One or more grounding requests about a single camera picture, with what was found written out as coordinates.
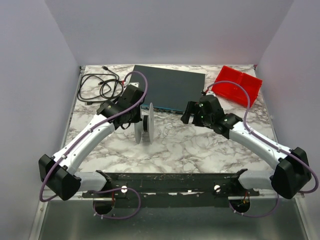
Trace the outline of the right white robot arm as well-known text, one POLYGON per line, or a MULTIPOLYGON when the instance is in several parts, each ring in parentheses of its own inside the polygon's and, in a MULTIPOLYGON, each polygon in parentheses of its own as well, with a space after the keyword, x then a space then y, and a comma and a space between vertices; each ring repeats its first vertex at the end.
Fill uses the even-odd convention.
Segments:
POLYGON ((198 102, 189 101, 180 120, 184 124, 191 122, 196 127, 206 127, 241 144, 271 167, 265 171, 243 170, 237 180, 246 190, 274 190, 283 198, 291 199, 311 180, 308 157, 303 149, 276 143, 254 131, 241 117, 224 113, 213 94, 202 96, 198 102))

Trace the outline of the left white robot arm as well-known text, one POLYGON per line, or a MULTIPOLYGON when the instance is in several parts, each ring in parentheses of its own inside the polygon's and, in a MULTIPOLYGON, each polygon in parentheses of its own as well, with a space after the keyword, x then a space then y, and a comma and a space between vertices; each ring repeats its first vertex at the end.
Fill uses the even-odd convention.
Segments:
POLYGON ((63 201, 77 192, 98 192, 107 184, 107 177, 98 171, 78 172, 89 153, 120 126, 141 121, 141 102, 147 91, 129 85, 117 102, 104 102, 89 124, 63 149, 53 156, 44 154, 38 161, 43 187, 52 190, 63 201))

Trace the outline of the white cable spool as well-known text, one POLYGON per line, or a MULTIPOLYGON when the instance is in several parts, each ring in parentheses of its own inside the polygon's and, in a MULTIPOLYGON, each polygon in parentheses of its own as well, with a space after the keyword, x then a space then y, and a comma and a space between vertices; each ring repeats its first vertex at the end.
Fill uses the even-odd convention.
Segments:
POLYGON ((150 144, 154 141, 154 106, 151 102, 149 104, 149 112, 148 115, 140 115, 141 120, 138 123, 134 124, 134 137, 135 142, 140 144, 143 134, 146 134, 147 140, 150 144))

